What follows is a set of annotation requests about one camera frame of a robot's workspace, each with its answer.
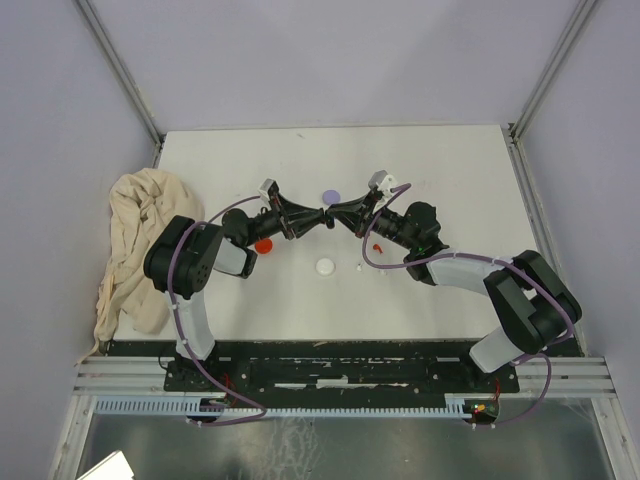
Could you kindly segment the purple earbud charging case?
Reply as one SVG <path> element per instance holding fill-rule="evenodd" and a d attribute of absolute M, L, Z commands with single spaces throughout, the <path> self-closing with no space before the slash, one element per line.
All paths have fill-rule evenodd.
<path fill-rule="evenodd" d="M 341 201 L 341 195 L 333 189 L 325 190 L 322 194 L 322 200 L 326 205 L 333 205 Z"/>

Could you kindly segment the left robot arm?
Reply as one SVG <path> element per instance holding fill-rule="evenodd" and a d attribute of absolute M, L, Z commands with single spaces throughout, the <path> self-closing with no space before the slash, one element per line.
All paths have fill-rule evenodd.
<path fill-rule="evenodd" d="M 143 262 L 144 275 L 165 294 L 174 316 L 176 351 L 193 359 L 187 379 L 209 390 L 221 378 L 220 364 L 209 358 L 215 339 L 209 325 L 204 288 L 212 273 L 248 278 L 258 258 L 258 242 L 281 234 L 297 239 L 311 229 L 334 221 L 323 209 L 311 209 L 270 194 L 267 205 L 250 217 L 240 202 L 225 209 L 221 223 L 196 221 L 175 215 L 150 247 Z"/>

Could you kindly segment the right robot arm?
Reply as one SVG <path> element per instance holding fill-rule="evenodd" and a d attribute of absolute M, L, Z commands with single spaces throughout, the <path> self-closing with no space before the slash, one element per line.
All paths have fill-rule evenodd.
<path fill-rule="evenodd" d="M 440 240 L 434 206 L 414 202 L 398 214 L 386 206 L 377 208 L 381 198 L 372 190 L 330 206 L 326 215 L 362 240 L 376 233 L 406 248 L 399 266 L 415 281 L 463 289 L 491 301 L 499 325 L 470 348 L 469 360 L 458 368 L 467 389 L 483 390 L 504 365 L 532 358 L 574 335 L 581 306 L 538 252 L 525 250 L 512 258 L 457 252 Z"/>

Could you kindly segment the orange earbud charging case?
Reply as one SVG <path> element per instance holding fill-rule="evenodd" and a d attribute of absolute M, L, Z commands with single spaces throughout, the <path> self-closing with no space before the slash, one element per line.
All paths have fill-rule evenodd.
<path fill-rule="evenodd" d="M 254 248 L 258 254 L 266 255 L 272 251 L 273 242 L 270 238 L 261 239 L 254 244 Z"/>

